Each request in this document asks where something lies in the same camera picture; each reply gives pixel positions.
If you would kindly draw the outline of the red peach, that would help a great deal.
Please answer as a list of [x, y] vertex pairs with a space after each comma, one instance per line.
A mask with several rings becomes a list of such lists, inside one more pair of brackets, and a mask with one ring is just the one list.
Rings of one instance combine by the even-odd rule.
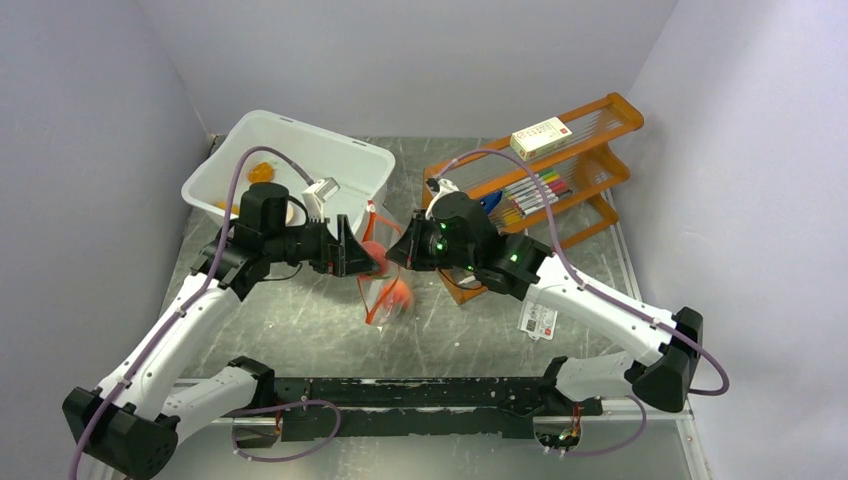
[[387, 250], [385, 246], [374, 240], [366, 240], [362, 242], [362, 247], [377, 265], [377, 269], [373, 273], [370, 273], [370, 276], [385, 275], [389, 270], [389, 261], [386, 258]]

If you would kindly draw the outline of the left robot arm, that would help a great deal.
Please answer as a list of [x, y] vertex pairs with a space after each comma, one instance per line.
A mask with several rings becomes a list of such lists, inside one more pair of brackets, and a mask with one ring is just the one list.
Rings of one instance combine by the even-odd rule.
[[274, 371], [248, 358], [178, 394], [172, 386], [207, 332], [273, 264], [308, 264], [335, 277], [376, 271], [347, 216], [324, 214], [337, 190], [332, 178], [312, 182], [297, 197], [276, 183], [229, 190], [218, 235], [162, 317], [97, 387], [76, 388], [65, 398], [62, 411], [76, 443], [70, 478], [84, 456], [132, 479], [153, 478], [182, 440], [216, 419], [279, 408]]

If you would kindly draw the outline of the clear zip top bag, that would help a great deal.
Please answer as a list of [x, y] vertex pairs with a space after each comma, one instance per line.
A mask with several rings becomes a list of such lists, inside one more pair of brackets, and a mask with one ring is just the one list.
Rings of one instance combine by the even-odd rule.
[[404, 229], [374, 201], [367, 203], [366, 213], [368, 222], [360, 244], [376, 260], [378, 270], [359, 275], [357, 285], [365, 307], [365, 323], [382, 329], [412, 310], [414, 295], [407, 282], [407, 272], [386, 258]]

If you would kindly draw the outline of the orange peach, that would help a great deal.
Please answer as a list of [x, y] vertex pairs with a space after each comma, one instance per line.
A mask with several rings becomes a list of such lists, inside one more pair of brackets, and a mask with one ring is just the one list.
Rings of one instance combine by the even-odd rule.
[[398, 278], [395, 283], [387, 284], [388, 294], [384, 299], [385, 308], [397, 312], [406, 312], [412, 308], [414, 295], [404, 279]]

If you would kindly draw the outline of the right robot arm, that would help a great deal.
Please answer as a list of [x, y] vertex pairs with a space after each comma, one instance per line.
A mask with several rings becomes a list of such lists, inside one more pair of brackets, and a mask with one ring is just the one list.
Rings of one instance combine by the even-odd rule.
[[621, 348], [619, 354], [552, 361], [553, 378], [539, 389], [548, 412], [626, 395], [665, 412], [683, 409], [702, 356], [698, 312], [652, 307], [564, 266], [546, 244], [499, 232], [479, 201], [462, 192], [416, 211], [386, 257], [413, 271], [462, 268], [487, 290], [567, 314]]

